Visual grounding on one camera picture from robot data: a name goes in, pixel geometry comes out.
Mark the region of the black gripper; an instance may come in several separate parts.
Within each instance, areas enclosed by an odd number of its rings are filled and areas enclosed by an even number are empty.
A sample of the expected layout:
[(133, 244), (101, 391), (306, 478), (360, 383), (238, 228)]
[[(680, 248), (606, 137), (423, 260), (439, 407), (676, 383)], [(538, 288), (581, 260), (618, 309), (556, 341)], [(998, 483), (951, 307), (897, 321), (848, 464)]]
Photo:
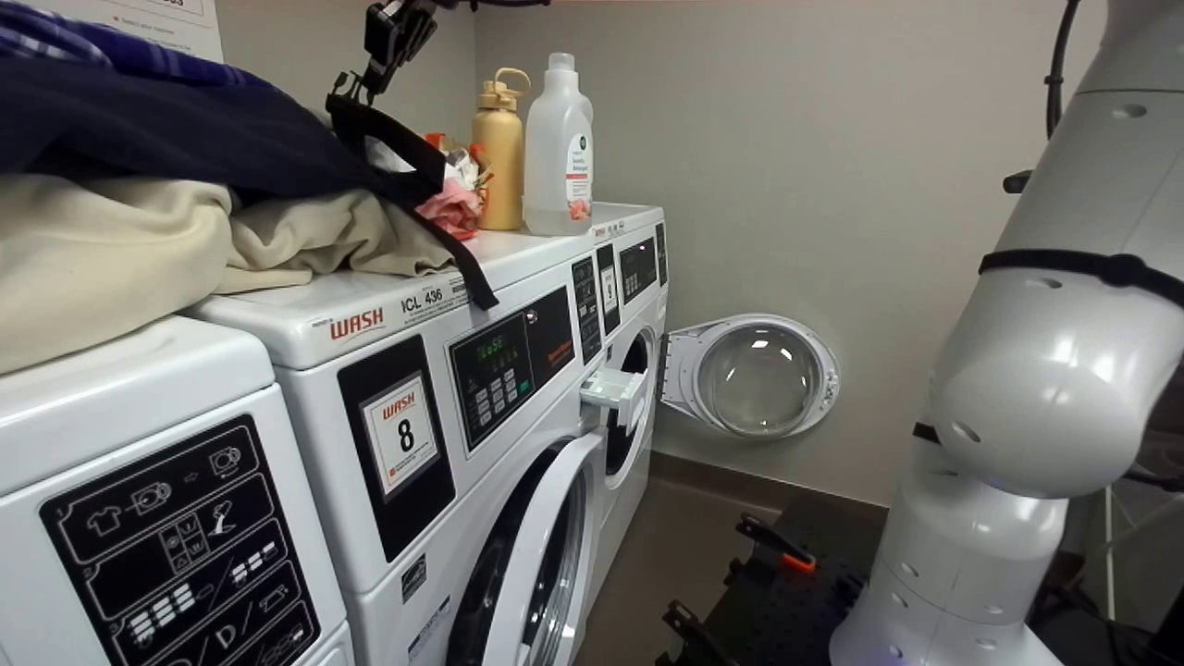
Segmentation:
[(385, 91), (391, 75), (423, 52), (434, 28), (438, 0), (374, 0), (363, 26), (363, 87)]

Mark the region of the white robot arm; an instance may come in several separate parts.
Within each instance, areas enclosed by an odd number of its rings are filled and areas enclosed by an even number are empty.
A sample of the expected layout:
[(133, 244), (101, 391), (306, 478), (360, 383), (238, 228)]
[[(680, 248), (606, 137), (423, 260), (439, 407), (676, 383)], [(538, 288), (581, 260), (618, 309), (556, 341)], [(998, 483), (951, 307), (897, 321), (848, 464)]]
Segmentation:
[(1137, 464), (1180, 365), (1180, 239), (1184, 0), (1110, 0), (940, 353), (830, 666), (1057, 666), (1029, 612), (1068, 504)]

